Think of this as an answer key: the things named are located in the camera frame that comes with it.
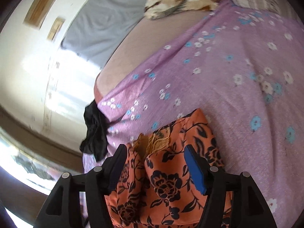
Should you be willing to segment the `orange black floral garment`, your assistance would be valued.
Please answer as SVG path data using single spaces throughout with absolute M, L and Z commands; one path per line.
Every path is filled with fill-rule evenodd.
M 194 185 L 184 159 L 193 146 L 211 166 L 224 167 L 202 110 L 140 134 L 127 145 L 127 159 L 115 190 L 106 197 L 114 227 L 195 227 L 206 196 Z

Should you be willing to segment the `stained glass window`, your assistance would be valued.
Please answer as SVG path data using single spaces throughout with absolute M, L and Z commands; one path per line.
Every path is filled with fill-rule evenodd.
M 23 184 L 49 195 L 65 172 L 79 172 L 34 153 L 1 130 L 1 167 Z

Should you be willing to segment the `black crumpled garment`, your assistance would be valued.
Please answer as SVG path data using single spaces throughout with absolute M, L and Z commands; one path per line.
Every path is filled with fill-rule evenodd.
M 95 100 L 85 107 L 83 117 L 87 126 L 87 134 L 79 149 L 82 153 L 94 155 L 96 162 L 100 162 L 108 153 L 108 119 L 99 110 Z

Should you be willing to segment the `purple floral bedsheet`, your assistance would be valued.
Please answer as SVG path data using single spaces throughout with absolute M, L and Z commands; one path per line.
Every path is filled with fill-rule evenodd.
M 226 0 L 97 103 L 108 152 L 202 110 L 226 172 L 249 172 L 278 227 L 303 211 L 303 26 Z

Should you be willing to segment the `pink beige mattress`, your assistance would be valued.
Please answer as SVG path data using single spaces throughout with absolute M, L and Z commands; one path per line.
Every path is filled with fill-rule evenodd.
M 141 62 L 208 14 L 208 11 L 186 11 L 157 20 L 141 19 L 98 74 L 94 86 L 95 101 L 101 101 Z

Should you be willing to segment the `grey pillow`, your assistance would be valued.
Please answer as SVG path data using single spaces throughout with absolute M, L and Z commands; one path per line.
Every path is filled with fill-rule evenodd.
M 61 48 L 103 69 L 144 17 L 146 0 L 87 0 L 72 21 Z

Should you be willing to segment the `small wall picture frame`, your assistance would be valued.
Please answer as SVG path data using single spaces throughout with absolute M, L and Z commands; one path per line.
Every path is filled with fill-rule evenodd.
M 56 37 L 57 33 L 60 31 L 62 28 L 62 25 L 64 24 L 65 19 L 61 17 L 57 17 L 49 31 L 49 34 L 47 36 L 47 40 L 53 41 L 54 38 Z

